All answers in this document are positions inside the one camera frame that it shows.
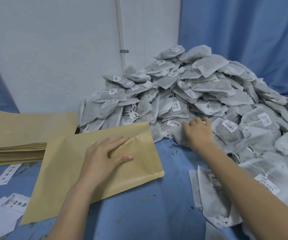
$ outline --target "blue table surface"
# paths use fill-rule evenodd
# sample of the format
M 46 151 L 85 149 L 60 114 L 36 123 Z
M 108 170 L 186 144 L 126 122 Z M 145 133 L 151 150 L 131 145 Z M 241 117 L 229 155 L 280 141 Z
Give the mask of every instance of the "blue table surface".
M 163 139 L 155 146 L 164 177 L 90 205 L 84 239 L 205 239 L 205 218 L 194 206 L 188 170 L 207 165 L 172 140 Z M 0 185 L 0 198 L 12 193 L 30 197 L 40 167 L 41 162 L 23 164 L 8 184 Z M 6 168 L 0 166 L 0 175 Z M 46 239 L 55 218 L 23 226 L 20 221 L 5 239 Z M 222 232 L 228 239 L 248 239 L 240 225 Z

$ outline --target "person's right arm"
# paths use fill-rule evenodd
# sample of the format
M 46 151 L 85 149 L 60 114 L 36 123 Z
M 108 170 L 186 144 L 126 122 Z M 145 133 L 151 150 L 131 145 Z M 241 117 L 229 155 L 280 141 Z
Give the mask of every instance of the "person's right arm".
M 183 123 L 190 148 L 208 164 L 257 240 L 288 240 L 288 206 L 215 143 L 208 118 Z

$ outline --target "blue curtain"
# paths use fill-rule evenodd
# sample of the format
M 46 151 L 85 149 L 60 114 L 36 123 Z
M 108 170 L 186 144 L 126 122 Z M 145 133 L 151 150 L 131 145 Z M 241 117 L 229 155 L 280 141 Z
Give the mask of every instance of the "blue curtain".
M 288 0 L 183 0 L 178 43 L 210 46 L 288 94 Z

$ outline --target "hand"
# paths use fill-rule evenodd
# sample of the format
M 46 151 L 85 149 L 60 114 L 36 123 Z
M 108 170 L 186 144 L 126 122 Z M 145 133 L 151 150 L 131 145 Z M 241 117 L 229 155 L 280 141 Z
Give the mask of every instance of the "hand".
M 113 139 L 106 138 L 88 147 L 78 183 L 82 183 L 86 188 L 96 188 L 109 177 L 114 168 L 123 162 L 133 160 L 131 155 L 108 158 L 110 151 L 119 147 L 128 139 L 128 137 L 123 136 L 118 136 Z
M 190 121 L 190 123 L 182 123 L 188 144 L 193 151 L 199 152 L 210 145 L 216 145 L 210 124 L 211 121 L 209 118 L 201 119 L 199 117 Z

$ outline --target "white wall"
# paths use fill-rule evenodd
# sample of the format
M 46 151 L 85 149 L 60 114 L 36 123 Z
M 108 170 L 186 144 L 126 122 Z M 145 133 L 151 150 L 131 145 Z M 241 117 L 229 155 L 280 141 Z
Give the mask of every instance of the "white wall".
M 126 65 L 178 39 L 181 0 L 121 0 Z M 76 110 L 120 74 L 114 0 L 0 0 L 0 74 L 21 113 Z

